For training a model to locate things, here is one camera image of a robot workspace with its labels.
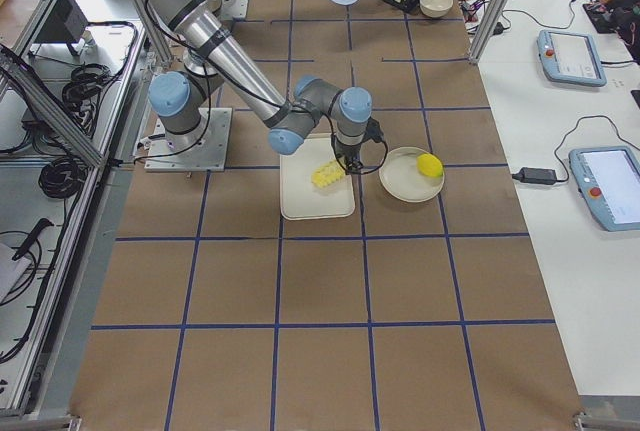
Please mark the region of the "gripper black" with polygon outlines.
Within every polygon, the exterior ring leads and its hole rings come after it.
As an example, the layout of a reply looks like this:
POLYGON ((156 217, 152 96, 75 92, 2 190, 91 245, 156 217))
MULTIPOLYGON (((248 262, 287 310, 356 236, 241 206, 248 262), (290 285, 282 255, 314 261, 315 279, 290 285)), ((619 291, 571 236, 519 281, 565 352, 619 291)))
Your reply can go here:
POLYGON ((332 147, 337 161, 344 165, 347 175, 360 175, 362 163, 360 161, 361 144, 348 145, 338 139, 332 141, 332 147))

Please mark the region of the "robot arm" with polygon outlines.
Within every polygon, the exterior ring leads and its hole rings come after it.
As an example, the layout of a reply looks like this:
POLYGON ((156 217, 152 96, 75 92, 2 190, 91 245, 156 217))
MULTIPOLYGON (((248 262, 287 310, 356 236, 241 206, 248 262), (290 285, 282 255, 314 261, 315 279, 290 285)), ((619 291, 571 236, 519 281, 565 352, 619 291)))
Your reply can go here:
POLYGON ((269 82, 211 9, 213 0, 149 0, 159 19, 182 36, 185 47, 218 71, 269 129, 281 155, 293 154, 321 118, 335 122, 334 153, 349 174, 362 171, 360 148, 383 142, 371 116, 371 96, 360 87, 340 89, 319 78, 302 79, 289 101, 269 82))

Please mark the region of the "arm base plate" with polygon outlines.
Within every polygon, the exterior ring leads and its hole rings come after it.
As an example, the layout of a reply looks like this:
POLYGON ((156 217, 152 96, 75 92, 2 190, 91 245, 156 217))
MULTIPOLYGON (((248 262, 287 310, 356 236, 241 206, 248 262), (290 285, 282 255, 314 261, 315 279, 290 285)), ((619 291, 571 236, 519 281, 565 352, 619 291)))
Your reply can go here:
POLYGON ((199 109, 197 128, 183 135, 165 130, 156 119, 155 134, 162 137, 150 142, 149 157, 144 168, 148 172, 223 172, 233 110, 231 108, 199 109))
POLYGON ((244 21, 249 0, 222 0, 219 17, 222 21, 244 21))

